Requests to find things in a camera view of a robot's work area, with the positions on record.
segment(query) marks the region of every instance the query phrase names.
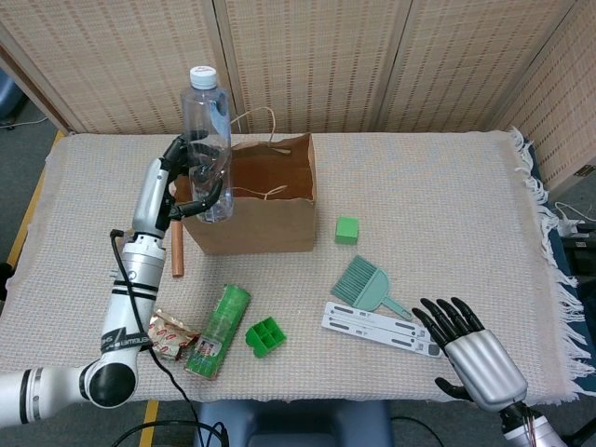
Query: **plastic water bottle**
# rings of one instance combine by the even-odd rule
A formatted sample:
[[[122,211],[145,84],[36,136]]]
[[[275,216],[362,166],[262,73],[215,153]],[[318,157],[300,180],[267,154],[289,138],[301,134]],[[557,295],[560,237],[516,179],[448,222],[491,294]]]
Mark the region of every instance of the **plastic water bottle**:
[[[192,68],[190,83],[191,87],[181,94],[188,175],[193,200],[201,200],[220,178],[223,180],[217,203],[197,216],[203,222],[214,223],[230,217],[234,209],[227,92],[217,86],[217,73],[208,66]]]

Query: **white bottle cap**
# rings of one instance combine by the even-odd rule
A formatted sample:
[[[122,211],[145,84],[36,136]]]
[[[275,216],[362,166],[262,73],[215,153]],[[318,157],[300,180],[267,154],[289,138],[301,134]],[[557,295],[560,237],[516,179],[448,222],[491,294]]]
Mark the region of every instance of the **white bottle cap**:
[[[217,72],[213,67],[199,65],[190,69],[190,83],[199,90],[217,87]]]

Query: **green dustpan brush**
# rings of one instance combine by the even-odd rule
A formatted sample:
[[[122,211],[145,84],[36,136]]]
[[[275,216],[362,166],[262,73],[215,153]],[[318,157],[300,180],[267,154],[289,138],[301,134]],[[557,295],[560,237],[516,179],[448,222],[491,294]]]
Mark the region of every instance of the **green dustpan brush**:
[[[361,256],[354,258],[333,286],[332,294],[357,309],[373,312],[379,305],[386,305],[400,317],[412,319],[410,311],[388,297],[387,273]]]

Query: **wire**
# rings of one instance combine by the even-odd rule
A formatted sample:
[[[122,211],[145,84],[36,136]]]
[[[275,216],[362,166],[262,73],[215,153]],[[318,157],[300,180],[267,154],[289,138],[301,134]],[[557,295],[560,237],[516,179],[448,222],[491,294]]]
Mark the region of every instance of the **wire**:
[[[587,221],[596,222],[596,219],[594,219],[593,217],[588,217],[586,214],[584,214],[583,212],[580,212],[580,211],[576,210],[571,205],[567,205],[566,203],[563,203],[563,202],[555,202],[555,209],[562,215],[563,219],[565,219],[565,220],[569,220],[569,219],[567,218],[567,215],[564,213],[564,211],[561,210],[561,207],[568,208],[569,210],[571,210],[571,211],[575,212],[576,214],[580,215],[581,217],[583,217]]]
[[[229,441],[227,439],[227,432],[225,431],[224,425],[222,425],[222,433],[220,433],[215,429],[215,426],[217,426],[217,424],[215,426],[211,427],[211,426],[208,426],[207,424],[201,424],[200,422],[197,423],[194,421],[165,420],[165,421],[153,421],[153,422],[147,422],[145,424],[139,424],[139,425],[131,428],[130,430],[128,430],[126,433],[122,434],[122,436],[120,436],[120,438],[118,438],[112,444],[111,447],[118,447],[118,445],[120,445],[123,440],[128,438],[133,433],[136,433],[139,430],[143,430],[144,428],[166,427],[166,426],[191,426],[191,427],[196,427],[196,429],[199,432],[200,432],[200,430],[208,430],[209,437],[211,437],[211,435],[215,435],[215,438],[217,438],[219,440],[219,442],[222,444],[222,447],[229,445]]]
[[[562,440],[569,447],[580,447],[596,434],[596,417],[581,427],[576,433],[564,436]]]
[[[530,442],[530,447],[536,447],[536,433],[534,427],[534,415],[529,407],[524,407],[522,412],[522,421],[523,421],[523,428],[525,429],[525,434],[528,437],[528,441]]]
[[[26,123],[15,123],[15,124],[9,124],[7,126],[0,126],[0,129],[7,129],[7,128],[16,128],[18,126],[27,126],[29,124],[39,124],[39,123],[43,123],[44,121],[47,120],[47,116],[45,118],[40,119],[39,121],[28,121]]]
[[[430,433],[433,438],[435,440],[437,440],[437,442],[439,443],[440,447],[445,447],[445,444],[443,444],[443,441],[440,440],[439,436],[437,435],[437,433],[435,433],[433,431],[432,428],[430,428],[428,425],[426,425],[424,422],[419,421],[418,419],[414,419],[413,417],[409,417],[409,416],[393,416],[391,417],[392,421],[410,421],[410,422],[414,422],[415,424],[418,424],[419,426],[422,426],[424,428],[427,429],[428,433]]]
[[[213,430],[215,430],[217,428],[217,426],[221,427],[221,433],[224,433],[225,427],[224,427],[224,423],[222,422],[216,422],[215,424],[213,424]],[[209,435],[207,437],[207,446],[209,447],[211,445],[211,436],[213,436],[213,431],[209,432]]]
[[[114,252],[114,257],[115,257],[116,263],[118,264],[118,268],[120,269],[120,274],[122,275],[122,278],[124,279],[124,282],[127,286],[127,291],[129,292],[130,305],[132,306],[132,312],[133,312],[134,318],[137,322],[139,332],[143,333],[144,328],[142,327],[141,317],[139,316],[139,309],[137,308],[137,300],[134,296],[134,291],[132,290],[132,283],[130,282],[129,275],[127,274],[126,268],[124,268],[124,264],[122,263],[122,257],[120,256],[120,251],[118,250],[118,247],[116,246],[116,243],[115,243],[115,239],[117,237],[122,237],[122,236],[124,236],[124,232],[122,230],[112,230],[110,232],[110,239],[112,242],[112,251]],[[198,422],[198,415],[196,414],[196,410],[195,410],[195,406],[193,405],[193,402],[191,402],[191,400],[188,399],[188,396],[186,396],[186,393],[184,392],[183,388],[180,385],[178,385],[178,382],[176,382],[176,379],[174,378],[174,375],[171,373],[171,371],[168,368],[166,368],[161,363],[161,361],[159,361],[153,348],[149,348],[149,354],[151,355],[153,362],[157,365],[157,368],[159,368],[161,371],[163,371],[165,374],[168,375],[171,383],[174,385],[174,387],[178,391],[180,391],[180,394],[182,394],[184,400],[186,400],[186,402],[188,402],[188,404],[190,405],[190,409],[193,412],[193,417],[195,418],[195,424],[198,427],[200,425],[200,422]],[[201,444],[201,447],[205,447],[205,442],[203,441],[203,435],[201,434],[201,430],[198,429],[196,432],[198,433],[198,440]]]

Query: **beige tablecloth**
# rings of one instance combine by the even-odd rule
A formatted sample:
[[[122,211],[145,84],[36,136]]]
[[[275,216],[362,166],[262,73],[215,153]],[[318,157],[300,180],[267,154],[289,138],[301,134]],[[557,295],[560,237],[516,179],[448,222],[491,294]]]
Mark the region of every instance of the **beige tablecloth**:
[[[52,152],[0,319],[1,372],[99,356],[115,266],[108,234],[130,227],[145,168],[171,140],[75,135]],[[325,303],[336,300],[330,288],[357,253],[387,271],[392,296],[407,306],[422,297],[468,302],[527,377],[529,401],[574,396],[576,363],[554,270],[509,134],[316,134],[313,141],[312,252],[207,257],[185,234],[184,277],[172,278],[166,262],[156,305],[191,326],[205,326],[224,283],[253,296],[217,381],[169,365],[192,399],[446,399],[433,382],[456,380],[446,358],[321,328]],[[358,246],[333,242],[339,215],[359,219]],[[268,316],[288,340],[257,359],[244,333]],[[135,399],[180,398],[146,354],[139,372]]]

